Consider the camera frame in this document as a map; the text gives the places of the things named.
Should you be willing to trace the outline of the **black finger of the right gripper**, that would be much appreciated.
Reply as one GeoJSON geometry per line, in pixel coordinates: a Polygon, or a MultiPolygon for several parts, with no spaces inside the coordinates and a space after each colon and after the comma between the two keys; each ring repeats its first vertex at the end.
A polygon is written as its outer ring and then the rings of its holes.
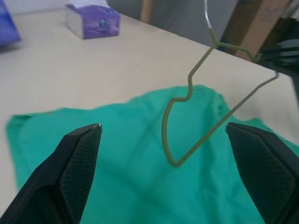
{"type": "Polygon", "coordinates": [[[299,39],[286,40],[262,51],[263,57],[299,57],[299,39]]]}
{"type": "Polygon", "coordinates": [[[299,70],[299,55],[283,57],[263,57],[263,60],[272,63],[276,67],[299,70]]]}

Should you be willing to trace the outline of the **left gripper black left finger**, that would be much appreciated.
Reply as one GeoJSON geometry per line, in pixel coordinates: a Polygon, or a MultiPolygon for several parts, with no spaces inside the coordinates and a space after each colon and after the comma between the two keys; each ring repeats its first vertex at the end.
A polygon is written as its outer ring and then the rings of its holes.
{"type": "Polygon", "coordinates": [[[0,224],[79,224],[94,179],[101,124],[66,134],[31,174],[0,224]]]}

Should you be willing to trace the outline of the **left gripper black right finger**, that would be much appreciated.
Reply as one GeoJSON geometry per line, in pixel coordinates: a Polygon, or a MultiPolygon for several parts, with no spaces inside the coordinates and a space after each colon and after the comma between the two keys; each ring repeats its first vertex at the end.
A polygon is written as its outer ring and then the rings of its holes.
{"type": "Polygon", "coordinates": [[[265,224],[299,224],[299,157],[275,134],[226,126],[240,178],[265,224]]]}

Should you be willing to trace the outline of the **green shorts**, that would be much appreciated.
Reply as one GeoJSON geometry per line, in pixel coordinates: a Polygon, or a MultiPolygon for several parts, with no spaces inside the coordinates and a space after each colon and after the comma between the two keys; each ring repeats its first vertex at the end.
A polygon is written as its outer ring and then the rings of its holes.
{"type": "MultiPolygon", "coordinates": [[[[7,123],[19,191],[68,133],[101,124],[94,179],[79,224],[265,224],[240,178],[226,126],[256,127],[261,120],[228,118],[179,168],[169,164],[161,125],[167,101],[186,87],[152,91],[127,103],[91,110],[61,109],[17,115],[7,123]]],[[[167,122],[175,161],[229,108],[222,95],[195,86],[167,122]]],[[[299,146],[278,136],[298,157],[299,146]]]]}

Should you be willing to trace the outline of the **olive green wire hanger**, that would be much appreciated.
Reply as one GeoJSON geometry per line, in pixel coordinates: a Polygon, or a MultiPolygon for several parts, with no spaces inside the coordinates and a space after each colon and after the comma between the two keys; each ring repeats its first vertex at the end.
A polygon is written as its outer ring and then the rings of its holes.
{"type": "Polygon", "coordinates": [[[172,106],[176,102],[186,102],[188,101],[193,93],[193,84],[192,84],[192,77],[195,74],[195,72],[199,69],[199,67],[203,64],[203,62],[207,59],[207,57],[211,54],[211,52],[216,49],[217,47],[225,47],[228,49],[234,49],[237,51],[241,51],[245,53],[252,61],[259,62],[260,55],[253,56],[253,54],[246,48],[238,47],[232,44],[221,42],[217,39],[215,32],[212,28],[211,22],[208,17],[208,3],[207,0],[204,0],[204,13],[205,13],[205,19],[206,24],[209,30],[209,33],[211,35],[213,44],[212,46],[207,50],[207,52],[201,57],[201,59],[197,62],[197,64],[192,68],[190,73],[187,77],[187,84],[188,84],[188,93],[185,97],[174,97],[171,98],[170,101],[167,104],[167,107],[164,111],[163,118],[162,118],[162,126],[161,126],[161,135],[162,135],[162,144],[164,147],[164,153],[167,158],[167,161],[170,165],[179,168],[186,160],[229,118],[231,117],[246,101],[248,101],[259,89],[261,89],[263,86],[267,85],[268,83],[276,80],[279,78],[279,72],[276,69],[273,69],[275,72],[274,77],[267,79],[266,81],[259,84],[257,87],[255,87],[244,99],[242,99],[235,107],[233,107],[222,119],[220,119],[197,143],[195,143],[194,146],[192,146],[186,154],[182,156],[178,161],[175,161],[173,159],[173,156],[171,154],[168,140],[167,140],[167,122],[169,118],[169,114],[171,112],[172,106]]]}

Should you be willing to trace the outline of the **brown cardboard box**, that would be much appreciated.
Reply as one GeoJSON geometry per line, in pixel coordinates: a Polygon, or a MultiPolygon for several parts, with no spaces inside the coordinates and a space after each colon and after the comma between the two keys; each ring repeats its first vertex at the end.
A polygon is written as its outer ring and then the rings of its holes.
{"type": "Polygon", "coordinates": [[[295,0],[238,0],[220,42],[246,49],[254,58],[291,29],[295,0]]]}

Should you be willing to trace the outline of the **wooden clothes rack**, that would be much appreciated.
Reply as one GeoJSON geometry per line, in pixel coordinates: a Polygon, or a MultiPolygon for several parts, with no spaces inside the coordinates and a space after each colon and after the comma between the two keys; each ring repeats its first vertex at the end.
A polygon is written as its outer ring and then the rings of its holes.
{"type": "Polygon", "coordinates": [[[150,24],[153,0],[142,0],[142,8],[140,20],[144,23],[150,24]]]}

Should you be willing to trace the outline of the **small purple tissue box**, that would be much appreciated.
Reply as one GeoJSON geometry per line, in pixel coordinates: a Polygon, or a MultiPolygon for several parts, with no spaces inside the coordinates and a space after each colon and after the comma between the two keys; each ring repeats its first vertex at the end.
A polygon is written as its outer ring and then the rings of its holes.
{"type": "Polygon", "coordinates": [[[67,28],[81,39],[118,36],[121,15],[109,7],[89,5],[76,8],[65,6],[67,28]]]}

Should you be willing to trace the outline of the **large purple tissue pack bag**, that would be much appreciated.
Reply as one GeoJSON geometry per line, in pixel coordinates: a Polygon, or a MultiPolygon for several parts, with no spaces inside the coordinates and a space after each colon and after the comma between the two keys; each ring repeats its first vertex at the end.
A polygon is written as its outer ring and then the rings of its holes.
{"type": "Polygon", "coordinates": [[[17,27],[3,0],[0,0],[0,46],[21,40],[17,27]]]}

